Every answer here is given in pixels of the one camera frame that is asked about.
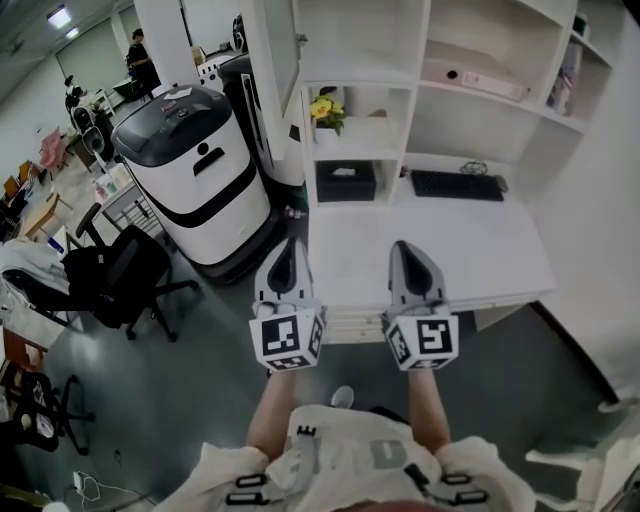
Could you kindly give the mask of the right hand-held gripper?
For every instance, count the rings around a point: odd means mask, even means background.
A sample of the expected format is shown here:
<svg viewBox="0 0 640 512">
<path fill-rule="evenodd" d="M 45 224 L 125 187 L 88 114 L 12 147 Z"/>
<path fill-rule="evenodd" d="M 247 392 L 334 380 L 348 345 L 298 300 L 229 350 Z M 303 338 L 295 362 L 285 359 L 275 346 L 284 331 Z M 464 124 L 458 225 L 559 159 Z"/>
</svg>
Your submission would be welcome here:
<svg viewBox="0 0 640 512">
<path fill-rule="evenodd" d="M 389 289 L 396 305 L 381 314 L 382 332 L 398 368 L 437 370 L 454 361 L 459 356 L 459 319 L 443 302 L 444 276 L 436 262 L 415 245 L 396 242 Z"/>
</svg>

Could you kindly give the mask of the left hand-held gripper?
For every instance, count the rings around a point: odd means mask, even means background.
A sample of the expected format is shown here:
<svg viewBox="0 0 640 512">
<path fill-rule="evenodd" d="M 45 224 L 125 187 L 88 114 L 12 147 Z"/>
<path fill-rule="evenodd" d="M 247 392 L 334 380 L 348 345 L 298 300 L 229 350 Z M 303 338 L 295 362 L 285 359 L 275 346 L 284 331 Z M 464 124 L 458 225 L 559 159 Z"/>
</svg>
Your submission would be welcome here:
<svg viewBox="0 0 640 512">
<path fill-rule="evenodd" d="M 313 296 L 307 249 L 289 237 L 266 256 L 254 279 L 255 318 L 249 321 L 258 363 L 273 373 L 315 367 L 326 323 L 325 308 Z M 273 302 L 282 298 L 298 300 Z"/>
</svg>

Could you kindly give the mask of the white cabinet with glass door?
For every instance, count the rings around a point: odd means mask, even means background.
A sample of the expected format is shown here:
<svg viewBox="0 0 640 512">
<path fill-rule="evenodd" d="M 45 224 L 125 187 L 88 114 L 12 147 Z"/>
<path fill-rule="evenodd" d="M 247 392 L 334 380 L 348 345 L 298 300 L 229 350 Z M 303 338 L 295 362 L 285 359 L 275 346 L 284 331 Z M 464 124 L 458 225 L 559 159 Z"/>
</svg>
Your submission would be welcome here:
<svg viewBox="0 0 640 512">
<path fill-rule="evenodd" d="M 287 152 L 304 87 L 410 89 L 431 0 L 240 0 L 274 159 Z"/>
</svg>

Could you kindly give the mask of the person's right forearm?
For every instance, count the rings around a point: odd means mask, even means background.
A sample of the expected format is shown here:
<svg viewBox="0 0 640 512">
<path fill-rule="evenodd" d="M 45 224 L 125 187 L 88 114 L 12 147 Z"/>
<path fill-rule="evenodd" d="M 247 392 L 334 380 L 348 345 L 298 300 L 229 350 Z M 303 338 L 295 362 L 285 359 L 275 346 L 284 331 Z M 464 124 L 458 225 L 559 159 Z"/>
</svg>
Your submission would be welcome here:
<svg viewBox="0 0 640 512">
<path fill-rule="evenodd" d="M 408 383 L 413 438 L 435 455 L 451 443 L 451 431 L 434 372 L 431 369 L 410 371 Z"/>
</svg>

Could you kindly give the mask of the person's left forearm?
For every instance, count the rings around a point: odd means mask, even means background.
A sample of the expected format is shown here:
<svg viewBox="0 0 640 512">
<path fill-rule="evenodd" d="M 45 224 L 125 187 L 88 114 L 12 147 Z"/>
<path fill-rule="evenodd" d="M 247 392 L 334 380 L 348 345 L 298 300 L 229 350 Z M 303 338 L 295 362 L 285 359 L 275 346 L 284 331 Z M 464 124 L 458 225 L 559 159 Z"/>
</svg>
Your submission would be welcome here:
<svg viewBox="0 0 640 512">
<path fill-rule="evenodd" d="M 284 452 L 289 419 L 294 409 L 296 373 L 274 373 L 266 387 L 249 425 L 246 444 L 273 461 Z"/>
</svg>

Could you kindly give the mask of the white desk with drawers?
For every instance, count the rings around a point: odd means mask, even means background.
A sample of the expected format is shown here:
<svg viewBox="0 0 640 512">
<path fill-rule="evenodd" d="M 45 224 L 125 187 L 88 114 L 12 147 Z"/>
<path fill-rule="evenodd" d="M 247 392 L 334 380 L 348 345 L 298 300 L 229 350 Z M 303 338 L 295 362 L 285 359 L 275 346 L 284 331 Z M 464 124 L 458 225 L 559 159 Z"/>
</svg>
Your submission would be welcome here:
<svg viewBox="0 0 640 512">
<path fill-rule="evenodd" d="M 509 189 L 501 202 L 415 195 L 407 177 L 373 201 L 321 202 L 307 181 L 308 261 L 326 309 L 326 344 L 381 343 L 392 246 L 422 250 L 444 276 L 451 311 L 511 309 L 556 287 L 534 220 Z"/>
</svg>

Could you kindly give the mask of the black keyboard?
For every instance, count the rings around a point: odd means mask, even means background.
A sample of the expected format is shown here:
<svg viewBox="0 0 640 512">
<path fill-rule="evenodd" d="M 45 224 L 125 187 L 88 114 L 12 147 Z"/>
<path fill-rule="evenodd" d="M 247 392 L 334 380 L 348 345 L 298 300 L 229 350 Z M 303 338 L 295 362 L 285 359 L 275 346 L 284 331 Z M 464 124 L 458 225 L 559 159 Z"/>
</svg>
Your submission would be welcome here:
<svg viewBox="0 0 640 512">
<path fill-rule="evenodd" d="M 491 176 L 412 170 L 409 178 L 417 197 L 504 201 L 498 181 Z"/>
</svg>

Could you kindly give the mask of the white delivery robot black lid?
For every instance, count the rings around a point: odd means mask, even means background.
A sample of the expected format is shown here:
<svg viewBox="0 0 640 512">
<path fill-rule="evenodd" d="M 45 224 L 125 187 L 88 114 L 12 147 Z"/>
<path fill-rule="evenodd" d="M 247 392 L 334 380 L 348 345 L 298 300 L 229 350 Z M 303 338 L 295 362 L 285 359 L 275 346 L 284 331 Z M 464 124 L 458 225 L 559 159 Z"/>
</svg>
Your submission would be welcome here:
<svg viewBox="0 0 640 512">
<path fill-rule="evenodd" d="M 199 85 L 166 91 L 112 131 L 114 149 L 160 224 L 217 285 L 261 263 L 283 225 L 227 96 Z"/>
</svg>

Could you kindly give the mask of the black tissue box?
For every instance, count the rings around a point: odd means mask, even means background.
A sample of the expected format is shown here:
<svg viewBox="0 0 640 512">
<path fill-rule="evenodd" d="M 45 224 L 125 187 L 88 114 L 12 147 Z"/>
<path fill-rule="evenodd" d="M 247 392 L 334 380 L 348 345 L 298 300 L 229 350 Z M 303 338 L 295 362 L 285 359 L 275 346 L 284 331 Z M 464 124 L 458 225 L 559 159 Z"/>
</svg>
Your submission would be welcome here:
<svg viewBox="0 0 640 512">
<path fill-rule="evenodd" d="M 316 163 L 319 202 L 372 201 L 376 188 L 372 161 L 326 160 Z"/>
</svg>

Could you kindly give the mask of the black office chair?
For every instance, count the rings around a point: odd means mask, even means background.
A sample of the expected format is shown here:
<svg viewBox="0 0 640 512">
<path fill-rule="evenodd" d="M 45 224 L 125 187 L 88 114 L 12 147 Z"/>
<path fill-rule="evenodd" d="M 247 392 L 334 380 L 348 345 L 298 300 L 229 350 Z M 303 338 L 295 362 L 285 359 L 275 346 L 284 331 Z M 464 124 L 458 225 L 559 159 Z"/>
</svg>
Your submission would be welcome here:
<svg viewBox="0 0 640 512">
<path fill-rule="evenodd" d="M 126 328 L 126 337 L 129 340 L 136 337 L 135 324 L 149 309 L 168 340 L 176 341 L 177 334 L 167 324 L 157 298 L 184 288 L 197 290 L 199 284 L 194 280 L 186 280 L 162 285 L 161 279 L 171 270 L 170 257 L 159 242 L 136 226 L 126 227 L 111 244 L 106 244 L 93 225 L 99 210 L 100 205 L 94 203 L 79 223 L 76 234 L 88 234 L 94 242 L 92 246 L 109 249 L 111 263 L 108 280 L 115 286 L 124 321 L 121 327 Z M 24 283 L 27 285 L 28 298 L 35 300 L 37 312 L 81 312 L 71 304 L 69 295 L 44 285 L 29 284 L 27 278 Z"/>
<path fill-rule="evenodd" d="M 53 453 L 60 439 L 67 437 L 80 456 L 88 456 L 89 448 L 79 444 L 71 422 L 91 423 L 95 415 L 69 411 L 72 388 L 79 385 L 80 380 L 74 374 L 58 389 L 43 373 L 25 373 L 20 391 L 6 392 L 8 405 L 14 409 L 10 411 L 10 419 L 0 423 L 0 440 L 9 446 L 30 445 Z"/>
</svg>

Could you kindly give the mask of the white shelf unit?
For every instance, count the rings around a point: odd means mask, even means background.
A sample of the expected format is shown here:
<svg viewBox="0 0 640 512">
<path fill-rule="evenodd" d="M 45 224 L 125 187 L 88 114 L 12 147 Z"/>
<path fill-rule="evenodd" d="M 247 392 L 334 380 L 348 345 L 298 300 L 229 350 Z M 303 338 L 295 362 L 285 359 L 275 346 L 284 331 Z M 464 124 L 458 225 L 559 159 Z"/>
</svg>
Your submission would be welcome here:
<svg viewBox="0 0 640 512">
<path fill-rule="evenodd" d="M 590 35 L 572 30 L 578 12 Z M 309 156 L 373 160 L 385 165 L 378 190 L 411 169 L 500 175 L 525 201 L 542 195 L 574 155 L 591 123 L 617 57 L 627 17 L 624 0 L 431 0 L 416 84 L 410 89 L 328 85 L 302 88 L 310 102 L 332 91 L 346 119 L 337 145 L 315 142 Z M 546 106 L 567 46 L 583 48 L 572 114 Z M 529 88 L 521 102 L 421 77 L 433 55 L 491 58 Z"/>
</svg>

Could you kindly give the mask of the person's white shirt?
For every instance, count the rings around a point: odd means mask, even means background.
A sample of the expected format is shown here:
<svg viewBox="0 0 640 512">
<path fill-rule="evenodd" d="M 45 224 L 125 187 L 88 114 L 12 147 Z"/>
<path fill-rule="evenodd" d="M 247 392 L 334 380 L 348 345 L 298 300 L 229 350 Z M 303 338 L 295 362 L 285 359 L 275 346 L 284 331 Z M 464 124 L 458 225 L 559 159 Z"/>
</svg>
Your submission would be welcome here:
<svg viewBox="0 0 640 512">
<path fill-rule="evenodd" d="M 429 452 L 404 424 L 326 406 L 296 409 L 289 434 L 274 461 L 251 447 L 204 446 L 167 504 L 178 512 L 334 512 L 410 501 L 446 512 L 535 512 L 529 485 L 480 437 Z"/>
</svg>

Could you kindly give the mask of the yellow flower potted plant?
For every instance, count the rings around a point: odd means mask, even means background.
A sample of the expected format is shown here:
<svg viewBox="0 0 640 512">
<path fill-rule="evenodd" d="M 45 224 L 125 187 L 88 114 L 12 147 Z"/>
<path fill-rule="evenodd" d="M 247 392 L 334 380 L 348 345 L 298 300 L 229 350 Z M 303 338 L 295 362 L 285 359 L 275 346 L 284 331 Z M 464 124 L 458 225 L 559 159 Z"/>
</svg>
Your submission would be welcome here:
<svg viewBox="0 0 640 512">
<path fill-rule="evenodd" d="M 337 145 L 346 117 L 343 107 L 329 94 L 318 95 L 310 104 L 315 142 L 323 148 Z"/>
</svg>

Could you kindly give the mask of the white side table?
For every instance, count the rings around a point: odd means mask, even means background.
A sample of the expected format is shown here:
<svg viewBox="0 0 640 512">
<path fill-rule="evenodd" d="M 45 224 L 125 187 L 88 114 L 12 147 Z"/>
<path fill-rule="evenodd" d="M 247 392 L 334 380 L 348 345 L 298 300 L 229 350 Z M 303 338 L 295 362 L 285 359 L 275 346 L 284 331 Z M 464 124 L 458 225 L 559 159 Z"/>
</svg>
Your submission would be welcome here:
<svg viewBox="0 0 640 512">
<path fill-rule="evenodd" d="M 128 226 L 136 226 L 152 237 L 162 232 L 159 220 L 124 163 L 116 163 L 93 184 L 99 214 L 118 232 Z"/>
</svg>

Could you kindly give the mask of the black backpack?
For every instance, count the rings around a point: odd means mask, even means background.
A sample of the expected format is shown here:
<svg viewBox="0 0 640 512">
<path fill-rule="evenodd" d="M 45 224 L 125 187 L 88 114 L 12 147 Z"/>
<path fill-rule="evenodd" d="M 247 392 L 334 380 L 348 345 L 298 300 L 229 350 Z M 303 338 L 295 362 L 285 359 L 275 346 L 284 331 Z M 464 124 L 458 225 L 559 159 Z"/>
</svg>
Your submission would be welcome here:
<svg viewBox="0 0 640 512">
<path fill-rule="evenodd" d="M 71 304 L 106 327 L 119 329 L 124 321 L 115 286 L 108 280 L 110 263 L 109 249 L 97 246 L 72 250 L 62 260 Z"/>
</svg>

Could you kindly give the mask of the tall black and white robot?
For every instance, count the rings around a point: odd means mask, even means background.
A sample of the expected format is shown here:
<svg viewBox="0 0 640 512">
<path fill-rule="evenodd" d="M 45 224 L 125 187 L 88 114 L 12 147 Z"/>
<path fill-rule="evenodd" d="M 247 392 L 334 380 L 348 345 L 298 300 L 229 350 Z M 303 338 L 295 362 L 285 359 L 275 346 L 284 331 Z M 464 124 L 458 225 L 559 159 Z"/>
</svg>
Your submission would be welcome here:
<svg viewBox="0 0 640 512">
<path fill-rule="evenodd" d="M 296 106 L 289 128 L 286 153 L 275 160 L 269 145 L 256 82 L 248 53 L 237 56 L 219 68 L 223 92 L 231 102 L 252 158 L 269 185 L 301 189 L 304 185 L 300 138 L 300 106 Z"/>
</svg>

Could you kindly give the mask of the white flat box on shelf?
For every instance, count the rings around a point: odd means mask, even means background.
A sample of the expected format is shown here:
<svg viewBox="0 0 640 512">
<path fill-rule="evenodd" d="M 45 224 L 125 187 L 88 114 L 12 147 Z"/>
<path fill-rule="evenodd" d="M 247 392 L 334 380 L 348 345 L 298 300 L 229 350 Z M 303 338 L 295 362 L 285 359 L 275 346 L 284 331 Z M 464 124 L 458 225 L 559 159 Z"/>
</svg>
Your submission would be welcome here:
<svg viewBox="0 0 640 512">
<path fill-rule="evenodd" d="M 463 55 L 433 55 L 424 59 L 421 77 L 429 82 L 480 91 L 521 102 L 529 88 L 497 61 Z"/>
</svg>

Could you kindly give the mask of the white perforated box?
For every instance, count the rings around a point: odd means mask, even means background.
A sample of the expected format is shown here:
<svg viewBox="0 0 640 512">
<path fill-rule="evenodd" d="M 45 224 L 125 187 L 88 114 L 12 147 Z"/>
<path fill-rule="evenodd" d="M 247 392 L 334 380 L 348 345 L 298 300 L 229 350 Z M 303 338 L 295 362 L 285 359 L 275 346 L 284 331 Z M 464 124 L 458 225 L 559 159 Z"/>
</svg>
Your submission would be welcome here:
<svg viewBox="0 0 640 512">
<path fill-rule="evenodd" d="M 217 54 L 197 67 L 200 84 L 211 90 L 223 91 L 223 81 L 219 76 L 219 68 L 226 62 L 237 57 L 237 54 Z"/>
</svg>

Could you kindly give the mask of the grey floor fan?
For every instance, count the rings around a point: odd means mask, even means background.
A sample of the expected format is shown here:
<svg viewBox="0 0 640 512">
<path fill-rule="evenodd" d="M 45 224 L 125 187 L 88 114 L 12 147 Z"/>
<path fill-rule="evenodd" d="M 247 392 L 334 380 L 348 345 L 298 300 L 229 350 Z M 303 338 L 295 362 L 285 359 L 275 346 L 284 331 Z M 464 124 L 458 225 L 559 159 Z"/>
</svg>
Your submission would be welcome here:
<svg viewBox="0 0 640 512">
<path fill-rule="evenodd" d="M 104 174 L 108 174 L 107 162 L 113 158 L 111 143 L 112 125 L 108 116 L 100 110 L 79 106 L 73 113 L 76 127 L 86 150 L 98 161 Z"/>
</svg>

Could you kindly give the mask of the dark background table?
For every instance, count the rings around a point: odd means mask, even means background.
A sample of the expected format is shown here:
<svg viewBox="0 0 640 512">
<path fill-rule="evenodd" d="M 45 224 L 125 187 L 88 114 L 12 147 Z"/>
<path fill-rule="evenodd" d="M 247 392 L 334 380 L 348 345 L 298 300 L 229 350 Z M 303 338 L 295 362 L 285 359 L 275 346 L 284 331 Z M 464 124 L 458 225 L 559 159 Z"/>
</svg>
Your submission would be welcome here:
<svg viewBox="0 0 640 512">
<path fill-rule="evenodd" d="M 152 93 L 137 79 L 128 78 L 113 85 L 113 91 L 118 93 L 125 102 L 152 99 Z"/>
</svg>

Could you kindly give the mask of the wooden table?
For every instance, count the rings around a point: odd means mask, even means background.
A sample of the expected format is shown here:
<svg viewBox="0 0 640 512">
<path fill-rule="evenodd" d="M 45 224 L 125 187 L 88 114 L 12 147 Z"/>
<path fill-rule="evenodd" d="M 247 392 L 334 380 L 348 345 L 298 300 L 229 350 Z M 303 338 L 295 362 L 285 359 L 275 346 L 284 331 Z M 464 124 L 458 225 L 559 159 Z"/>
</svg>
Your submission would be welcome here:
<svg viewBox="0 0 640 512">
<path fill-rule="evenodd" d="M 74 208 L 66 202 L 58 192 L 52 192 L 49 197 L 35 207 L 28 215 L 27 219 L 22 223 L 18 237 L 23 239 L 34 240 L 38 233 L 49 237 L 49 232 L 45 229 L 46 224 L 56 217 L 56 208 L 63 205 L 70 211 Z"/>
</svg>

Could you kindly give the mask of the row of upright booklets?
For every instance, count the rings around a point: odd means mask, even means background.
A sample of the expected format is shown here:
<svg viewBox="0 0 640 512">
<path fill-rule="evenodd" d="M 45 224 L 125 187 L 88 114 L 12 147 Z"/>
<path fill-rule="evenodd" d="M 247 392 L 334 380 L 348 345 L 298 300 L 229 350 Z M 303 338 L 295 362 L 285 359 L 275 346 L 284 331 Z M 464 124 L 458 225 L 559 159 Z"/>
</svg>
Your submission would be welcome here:
<svg viewBox="0 0 640 512">
<path fill-rule="evenodd" d="M 546 106 L 561 116 L 570 116 L 573 111 L 575 92 L 579 81 L 583 48 L 570 42 L 554 80 Z"/>
</svg>

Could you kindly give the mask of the white cloth pile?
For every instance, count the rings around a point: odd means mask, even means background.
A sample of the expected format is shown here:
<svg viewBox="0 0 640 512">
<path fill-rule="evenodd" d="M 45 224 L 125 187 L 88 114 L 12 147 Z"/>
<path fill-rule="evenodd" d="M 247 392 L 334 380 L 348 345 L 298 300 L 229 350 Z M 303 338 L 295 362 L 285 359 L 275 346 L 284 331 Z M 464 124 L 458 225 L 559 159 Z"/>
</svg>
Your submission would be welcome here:
<svg viewBox="0 0 640 512">
<path fill-rule="evenodd" d="M 4 276 L 9 271 L 22 272 L 29 284 L 44 285 L 69 295 L 69 281 L 59 253 L 48 245 L 22 239 L 0 243 L 0 278 L 15 296 L 29 302 L 26 285 L 14 284 Z"/>
</svg>

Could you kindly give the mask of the pink chair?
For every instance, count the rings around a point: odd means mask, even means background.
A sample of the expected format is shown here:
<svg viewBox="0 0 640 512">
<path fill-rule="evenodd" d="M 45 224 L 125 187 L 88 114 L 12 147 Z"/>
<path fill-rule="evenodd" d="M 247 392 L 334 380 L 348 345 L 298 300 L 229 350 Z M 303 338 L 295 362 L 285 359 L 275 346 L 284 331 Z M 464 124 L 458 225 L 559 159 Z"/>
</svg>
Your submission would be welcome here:
<svg viewBox="0 0 640 512">
<path fill-rule="evenodd" d="M 40 165 L 48 170 L 60 169 L 66 165 L 66 143 L 58 127 L 41 141 Z"/>
</svg>

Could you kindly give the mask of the white frame stand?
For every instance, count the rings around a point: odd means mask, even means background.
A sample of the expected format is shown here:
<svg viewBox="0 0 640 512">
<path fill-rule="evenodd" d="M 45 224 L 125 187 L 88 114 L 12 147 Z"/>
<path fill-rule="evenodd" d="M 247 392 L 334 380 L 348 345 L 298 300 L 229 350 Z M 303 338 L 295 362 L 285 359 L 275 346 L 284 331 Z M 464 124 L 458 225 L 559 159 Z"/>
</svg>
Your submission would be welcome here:
<svg viewBox="0 0 640 512">
<path fill-rule="evenodd" d="M 546 434 L 526 453 L 530 463 L 577 473 L 569 499 L 538 492 L 537 500 L 555 512 L 640 512 L 640 396 L 599 404 L 597 429 Z"/>
</svg>

